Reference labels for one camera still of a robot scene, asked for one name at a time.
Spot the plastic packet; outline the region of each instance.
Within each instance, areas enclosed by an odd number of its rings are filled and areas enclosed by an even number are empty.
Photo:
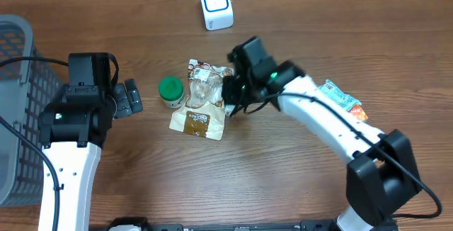
[[[170,129],[221,140],[225,126],[222,79],[231,75],[231,68],[190,60],[190,96],[185,104],[172,114]]]
[[[326,83],[319,87],[319,90],[358,120],[366,121],[368,119],[361,107],[362,103],[351,95],[343,93],[331,80],[327,79]]]

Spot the green jar lid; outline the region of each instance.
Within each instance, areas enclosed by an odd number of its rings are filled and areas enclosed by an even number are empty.
[[[176,101],[183,93],[183,83],[176,77],[165,77],[159,84],[159,94],[165,101]]]

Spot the brown label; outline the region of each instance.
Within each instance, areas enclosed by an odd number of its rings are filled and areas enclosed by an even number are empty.
[[[206,137],[207,127],[210,124],[210,116],[207,114],[187,112],[184,123],[184,132],[189,135]]]

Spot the gray plastic basket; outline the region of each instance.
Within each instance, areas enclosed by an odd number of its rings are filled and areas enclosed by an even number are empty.
[[[19,16],[0,15],[0,62],[39,56],[33,31]],[[22,61],[0,68],[0,115],[37,147],[38,115],[62,85],[47,63]],[[42,198],[42,159],[0,125],[0,206]]]

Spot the wooden table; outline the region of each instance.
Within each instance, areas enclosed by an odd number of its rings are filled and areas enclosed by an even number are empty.
[[[369,123],[403,131],[423,181],[445,207],[404,230],[453,225],[452,0],[233,0],[232,28],[207,32],[200,0],[0,0],[26,18],[46,57],[111,52],[134,77],[144,111],[114,122],[96,173],[91,224],[126,215],[153,223],[296,222],[347,206],[345,167],[304,125],[270,106],[226,121],[222,141],[168,129],[158,94],[186,81],[188,60],[230,65],[226,54],[259,35],[275,59],[356,96]],[[63,79],[67,70],[55,67]],[[425,193],[400,212],[431,213]],[[0,230],[37,230],[40,206],[0,209]]]

